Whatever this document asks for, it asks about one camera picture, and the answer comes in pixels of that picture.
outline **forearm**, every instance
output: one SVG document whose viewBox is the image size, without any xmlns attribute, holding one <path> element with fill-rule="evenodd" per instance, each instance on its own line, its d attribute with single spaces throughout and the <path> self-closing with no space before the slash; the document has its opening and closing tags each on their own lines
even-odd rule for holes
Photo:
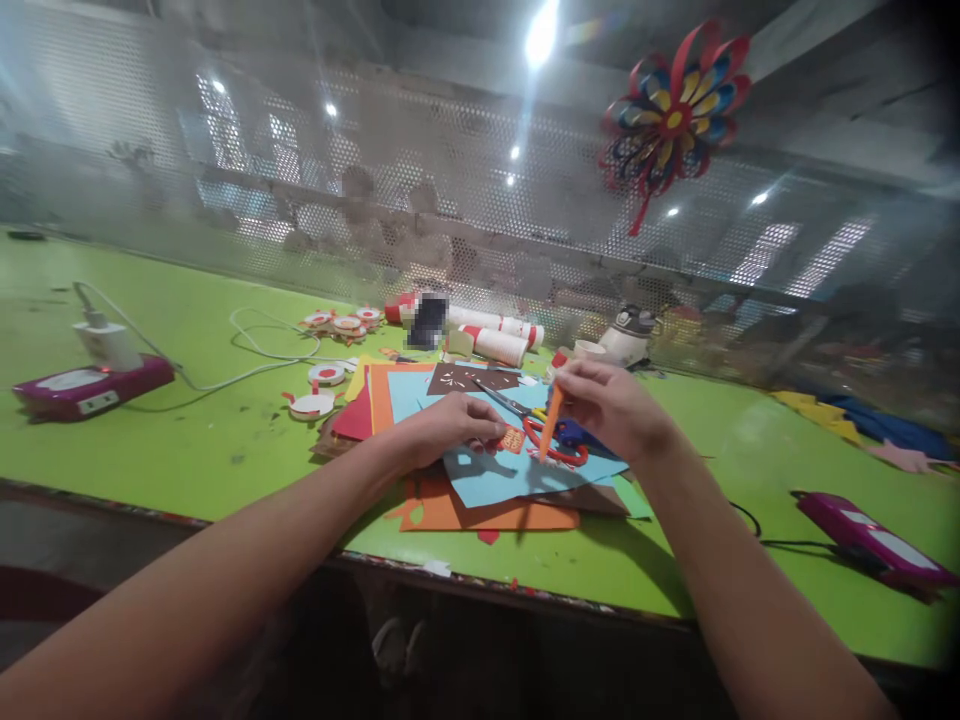
<svg viewBox="0 0 960 720">
<path fill-rule="evenodd" d="M 178 546 L 0 676 L 0 716 L 162 716 L 317 567 L 403 455 L 371 438 Z"/>
<path fill-rule="evenodd" d="M 893 710 L 731 508 L 679 431 L 632 470 L 670 542 L 741 717 L 876 718 Z"/>
</svg>

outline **charging cable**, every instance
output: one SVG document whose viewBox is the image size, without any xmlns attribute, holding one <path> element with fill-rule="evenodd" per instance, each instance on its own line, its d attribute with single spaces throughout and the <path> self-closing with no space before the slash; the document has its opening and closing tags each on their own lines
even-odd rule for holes
<svg viewBox="0 0 960 720">
<path fill-rule="evenodd" d="M 87 296 L 85 290 L 89 290 L 93 292 L 94 294 L 97 295 L 97 297 L 103 300 L 103 302 L 109 305 L 110 308 L 123 319 L 123 321 L 130 327 L 130 329 L 133 330 L 133 332 L 137 335 L 137 337 L 143 340 L 143 342 L 146 343 L 147 346 L 151 350 L 153 350 L 154 353 L 156 353 L 157 355 L 162 357 L 164 360 L 166 360 L 168 363 L 170 363 L 173 369 L 176 370 L 180 374 L 180 377 L 183 378 L 183 381 L 192 390 L 196 390 L 197 392 L 210 392 L 213 390 L 219 390 L 220 388 L 227 387 L 227 385 L 233 385 L 236 382 L 240 382 L 241 380 L 246 380 L 248 377 L 264 372 L 266 370 L 273 370 L 274 368 L 278 368 L 278 367 L 287 367 L 289 365 L 295 365 L 298 362 L 312 361 L 312 360 L 337 362 L 337 361 L 343 360 L 343 358 L 325 358 L 325 357 L 317 356 L 317 353 L 320 351 L 320 338 L 315 337 L 314 335 L 311 335 L 303 328 L 299 328 L 295 325 L 291 325 L 288 322 L 284 322 L 283 320 L 276 318 L 273 315 L 270 315 L 269 313 L 265 313 L 262 310 L 257 310 L 256 308 L 252 308 L 252 307 L 242 307 L 242 308 L 237 308 L 232 313 L 230 313 L 230 324 L 233 325 L 239 331 L 239 333 L 247 339 L 250 345 L 253 346 L 254 352 L 260 355 L 263 355 L 264 357 L 273 358 L 275 360 L 283 360 L 284 362 L 271 363 L 269 365 L 261 365 L 260 367 L 250 370 L 249 372 L 245 372 L 242 375 L 237 375 L 237 377 L 230 378 L 229 380 L 224 380 L 223 382 L 217 383 L 216 385 L 197 385 L 190 379 L 190 376 L 187 375 L 187 372 L 186 370 L 184 370 L 183 366 L 180 363 L 173 360 L 169 355 L 163 352 L 160 348 L 158 348 L 156 344 L 154 344 L 153 341 L 151 341 L 150 338 L 148 338 L 143 333 L 143 331 L 140 330 L 139 327 L 137 327 L 137 324 L 133 322 L 133 320 L 131 320 L 127 316 L 127 314 L 123 310 L 121 310 L 120 307 L 115 302 L 113 302 L 109 297 L 107 297 L 102 290 L 99 290 L 98 288 L 94 287 L 90 283 L 86 283 L 80 280 L 73 283 L 73 289 L 76 291 L 77 295 L 79 296 L 80 302 L 83 303 L 83 314 L 84 314 L 84 317 L 87 319 L 87 322 L 90 323 L 91 327 L 105 327 L 106 317 L 102 312 L 94 308 L 93 303 L 90 302 L 90 298 Z M 257 313 L 258 315 L 261 315 L 269 320 L 279 323 L 284 327 L 290 328 L 291 330 L 293 330 L 299 335 L 303 335 L 305 337 L 310 338 L 316 344 L 314 345 L 313 350 L 307 353 L 306 355 L 276 355 L 274 353 L 267 352 L 262 347 L 260 347 L 260 345 L 257 343 L 256 340 L 253 339 L 250 333 L 247 332 L 244 328 L 242 328 L 240 324 L 237 322 L 237 316 L 244 312 Z"/>
</svg>

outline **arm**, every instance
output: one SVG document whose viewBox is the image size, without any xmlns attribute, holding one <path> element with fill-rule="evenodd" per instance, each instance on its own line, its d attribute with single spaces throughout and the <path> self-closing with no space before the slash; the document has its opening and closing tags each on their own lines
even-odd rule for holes
<svg viewBox="0 0 960 720">
<path fill-rule="evenodd" d="M 573 417 L 640 480 L 741 717 L 896 717 L 731 508 L 689 440 L 626 371 L 575 362 L 557 382 Z"/>
<path fill-rule="evenodd" d="M 127 580 L 0 676 L 0 717 L 161 717 L 278 608 L 402 474 L 503 424 L 450 394 Z M 486 442 L 481 447 L 475 438 Z"/>
</svg>

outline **metal mesh wall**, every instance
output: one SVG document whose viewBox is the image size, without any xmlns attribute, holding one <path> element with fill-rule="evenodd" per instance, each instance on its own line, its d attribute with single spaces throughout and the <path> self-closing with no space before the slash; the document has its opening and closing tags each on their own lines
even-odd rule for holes
<svg viewBox="0 0 960 720">
<path fill-rule="evenodd" d="M 0 9 L 0 219 L 336 299 L 443 286 L 555 343 L 633 301 L 663 313 L 658 364 L 955 426 L 954 205 L 744 146 L 629 237 L 603 108 L 318 62 L 296 18 L 228 42 L 120 5 Z"/>
</svg>

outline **light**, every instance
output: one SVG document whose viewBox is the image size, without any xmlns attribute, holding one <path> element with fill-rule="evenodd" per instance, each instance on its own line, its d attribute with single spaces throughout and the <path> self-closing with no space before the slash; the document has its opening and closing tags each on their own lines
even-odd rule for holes
<svg viewBox="0 0 960 720">
<path fill-rule="evenodd" d="M 527 53 L 527 63 L 533 70 L 543 67 L 550 53 L 553 52 L 553 43 L 557 39 L 558 4 L 559 0 L 547 0 L 530 24 L 524 49 Z"/>
</svg>

